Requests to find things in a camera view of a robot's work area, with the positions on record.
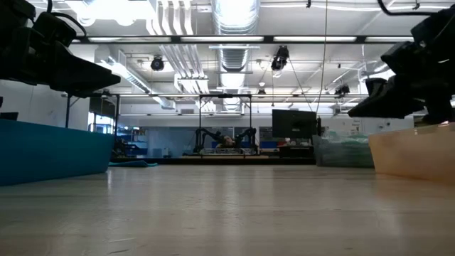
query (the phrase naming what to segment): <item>ceiling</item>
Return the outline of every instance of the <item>ceiling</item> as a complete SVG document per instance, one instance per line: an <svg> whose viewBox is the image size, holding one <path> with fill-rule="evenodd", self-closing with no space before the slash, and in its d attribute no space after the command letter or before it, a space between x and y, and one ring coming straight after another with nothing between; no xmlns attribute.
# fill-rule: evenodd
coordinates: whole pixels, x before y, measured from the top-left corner
<svg viewBox="0 0 455 256"><path fill-rule="evenodd" d="M422 6L450 6L452 0L424 0ZM46 7L44 1L30 1L40 10ZM414 6L414 0L384 0L391 7ZM210 10L210 1L192 0L192 25L198 35L213 34L213 21ZM261 0L259 12L260 35L324 35L325 20L327 20L327 34L340 36L356 35L385 35L406 36L410 29L424 17L400 16L390 17L381 11L336 11L326 10L325 1L312 1L312 7L306 8L306 1ZM328 6L342 6L351 8L377 8L376 0L330 0ZM67 9L64 1L55 1L55 9ZM75 15L72 11L62 10ZM98 20L87 27L90 36L126 36L149 35L146 30L145 20L137 20L131 26L120 26L113 20ZM278 44L260 45L260 49L251 50L246 75L246 91L256 93L259 82L265 83L267 93L300 93L301 87L307 93L333 93L337 85L348 83L351 92L358 93L358 71L369 63L366 68L373 71L381 66L380 56L392 45L289 45L288 49L294 68L288 63L281 77L272 79L269 62L277 52ZM128 68L135 70L142 78L154 83L169 83L169 92L173 92L174 71L165 62L165 70L154 72L150 68L150 60L154 55L162 55L158 45L110 45L111 52L122 50L127 54ZM208 49L208 45L197 45L198 54L209 79L209 89L220 87L217 54ZM332 83L343 75L342 81Z"/></svg>

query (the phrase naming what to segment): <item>cardboard box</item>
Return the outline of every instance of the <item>cardboard box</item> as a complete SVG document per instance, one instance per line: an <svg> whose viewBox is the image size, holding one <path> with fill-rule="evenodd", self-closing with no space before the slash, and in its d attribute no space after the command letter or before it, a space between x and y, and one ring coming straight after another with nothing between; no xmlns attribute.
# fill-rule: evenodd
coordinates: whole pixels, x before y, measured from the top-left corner
<svg viewBox="0 0 455 256"><path fill-rule="evenodd" d="M455 123L373 134L376 173L455 184Z"/></svg>

